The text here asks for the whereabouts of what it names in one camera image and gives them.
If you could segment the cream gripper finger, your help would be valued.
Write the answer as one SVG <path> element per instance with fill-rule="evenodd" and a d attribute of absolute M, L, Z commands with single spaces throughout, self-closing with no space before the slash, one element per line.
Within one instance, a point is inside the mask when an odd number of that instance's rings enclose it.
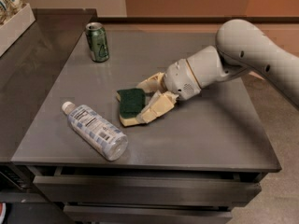
<path fill-rule="evenodd" d="M 165 92 L 166 87 L 164 85 L 164 73 L 158 72 L 151 77 L 140 82 L 137 87 L 142 89 L 145 93 L 151 92 Z"/>
<path fill-rule="evenodd" d="M 169 112 L 176 104 L 178 96 L 171 91 L 156 91 L 149 103 L 137 115 L 139 123 L 150 123 Z"/>

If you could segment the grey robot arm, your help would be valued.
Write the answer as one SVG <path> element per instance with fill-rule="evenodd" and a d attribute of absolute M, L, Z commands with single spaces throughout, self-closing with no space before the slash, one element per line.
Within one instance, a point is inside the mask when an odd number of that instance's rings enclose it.
<path fill-rule="evenodd" d="M 252 23 L 231 20 L 218 30 L 213 46 L 138 84 L 152 98 L 137 120 L 149 123 L 170 111 L 178 99 L 189 100 L 216 82 L 249 72 L 266 79 L 287 101 L 299 106 L 299 58 L 280 48 Z"/>

